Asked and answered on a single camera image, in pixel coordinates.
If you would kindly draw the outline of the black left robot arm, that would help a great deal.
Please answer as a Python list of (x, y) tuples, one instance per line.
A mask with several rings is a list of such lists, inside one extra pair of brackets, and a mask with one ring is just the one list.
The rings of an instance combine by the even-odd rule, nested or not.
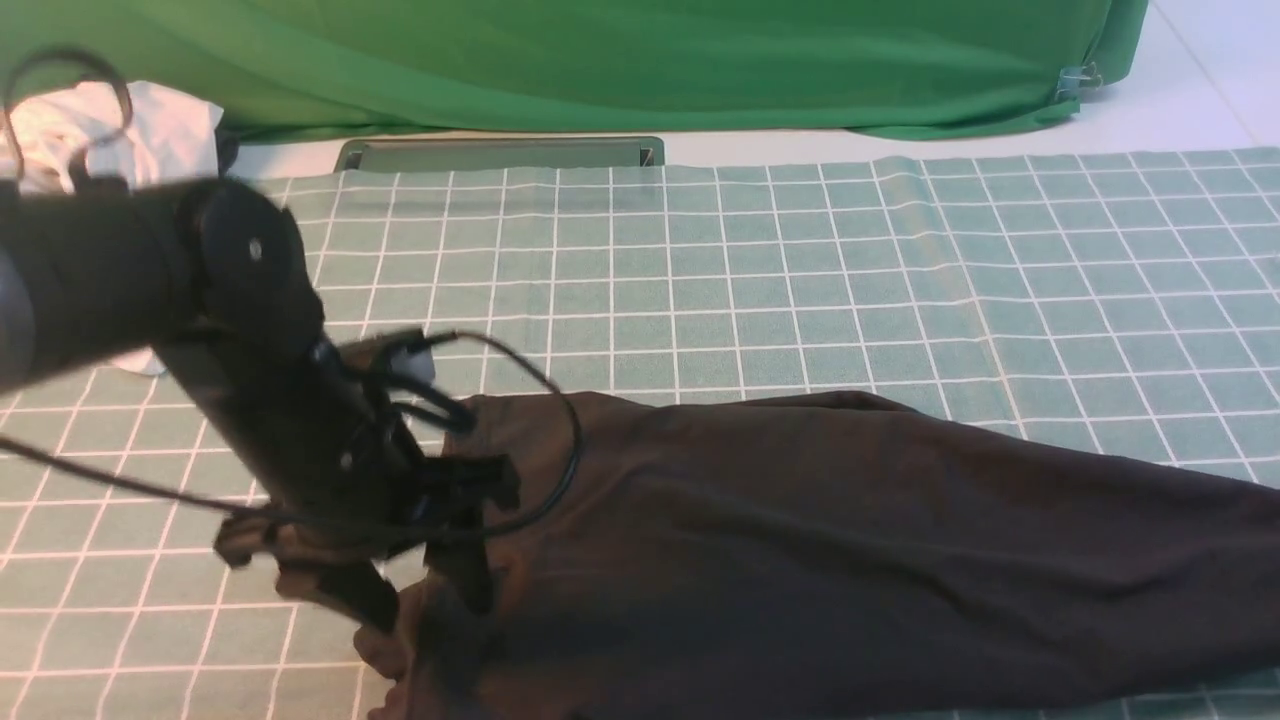
[(476, 614), (495, 587), (484, 503), (518, 505), (504, 457), (429, 457), (394, 391), (465, 434), (475, 415), (433, 384), (433, 338), (335, 345), (291, 211), (234, 179), (22, 196), (3, 186), (3, 391), (150, 347), (268, 501), (228, 509), (230, 568), (276, 560), (278, 592), (390, 632), (376, 562), (424, 562)]

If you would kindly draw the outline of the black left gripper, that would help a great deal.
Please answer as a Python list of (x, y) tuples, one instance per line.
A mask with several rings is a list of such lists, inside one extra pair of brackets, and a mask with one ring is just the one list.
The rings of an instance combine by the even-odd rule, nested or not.
[(379, 372), (376, 348), (323, 340), (276, 356), (238, 340), (166, 345), (166, 369), (270, 500), (224, 519), (215, 553), (233, 569), (269, 556), (280, 597), (392, 633), (398, 591), (372, 559), (425, 544), (430, 573), (488, 615), (485, 512), (518, 509), (518, 477), (503, 457), (426, 455), (408, 418), (467, 436), (476, 415), (435, 384)]

